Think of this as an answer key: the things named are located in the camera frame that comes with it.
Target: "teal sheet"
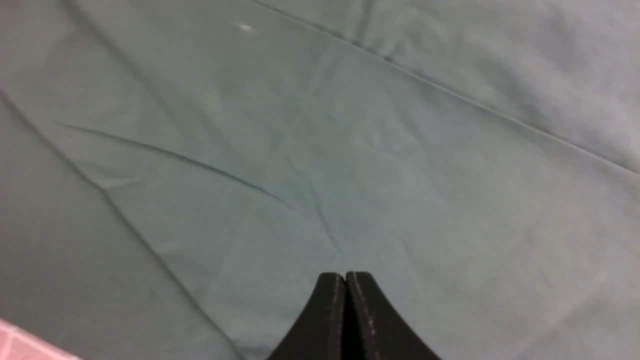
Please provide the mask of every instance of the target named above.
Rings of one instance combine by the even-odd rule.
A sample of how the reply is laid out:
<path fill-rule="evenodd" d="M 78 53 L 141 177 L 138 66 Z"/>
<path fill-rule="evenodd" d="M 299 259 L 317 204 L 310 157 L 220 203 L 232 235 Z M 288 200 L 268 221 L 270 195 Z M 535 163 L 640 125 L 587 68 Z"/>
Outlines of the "teal sheet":
<path fill-rule="evenodd" d="M 444 359 L 635 359 L 640 8 L 414 3 L 0 4 L 0 316 L 264 359 L 356 269 Z"/>

